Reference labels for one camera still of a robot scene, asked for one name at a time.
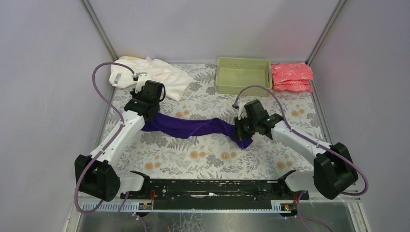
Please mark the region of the purple microfibre towel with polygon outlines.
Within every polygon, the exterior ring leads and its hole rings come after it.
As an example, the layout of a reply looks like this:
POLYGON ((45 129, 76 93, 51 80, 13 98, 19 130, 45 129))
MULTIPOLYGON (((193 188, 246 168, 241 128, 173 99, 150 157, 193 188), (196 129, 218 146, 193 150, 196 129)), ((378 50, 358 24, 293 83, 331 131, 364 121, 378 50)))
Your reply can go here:
POLYGON ((188 139, 194 136, 210 134, 223 134, 234 141, 239 148, 245 149, 253 140, 234 138, 234 125, 219 118, 204 120, 188 120, 157 114, 154 120, 148 121, 142 128, 144 132, 161 131, 167 135, 179 139, 188 139))

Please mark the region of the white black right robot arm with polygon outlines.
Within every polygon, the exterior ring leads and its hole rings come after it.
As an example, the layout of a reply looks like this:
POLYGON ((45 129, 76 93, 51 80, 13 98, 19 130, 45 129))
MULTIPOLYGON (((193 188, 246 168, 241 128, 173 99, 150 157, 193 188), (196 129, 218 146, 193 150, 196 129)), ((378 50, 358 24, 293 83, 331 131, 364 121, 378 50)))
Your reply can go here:
POLYGON ((283 116, 269 115, 259 100, 239 103, 235 108, 235 139, 247 140, 258 133, 288 146, 312 164, 311 171, 292 171, 282 177, 289 190, 315 191, 332 200, 358 180, 349 151, 342 143, 324 143, 295 131, 283 116))

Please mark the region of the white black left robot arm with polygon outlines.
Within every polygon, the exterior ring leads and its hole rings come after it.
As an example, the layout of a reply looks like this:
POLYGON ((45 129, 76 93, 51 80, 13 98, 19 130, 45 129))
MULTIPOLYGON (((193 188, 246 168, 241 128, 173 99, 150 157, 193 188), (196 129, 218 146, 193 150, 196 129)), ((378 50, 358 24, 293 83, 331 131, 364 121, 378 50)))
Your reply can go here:
POLYGON ((119 193, 145 189, 148 175, 138 171, 119 175, 114 168, 133 137, 160 112, 164 92, 162 83, 148 80, 138 92, 132 93, 108 137, 89 155, 79 155, 75 160, 75 193, 82 192, 109 202, 119 193))

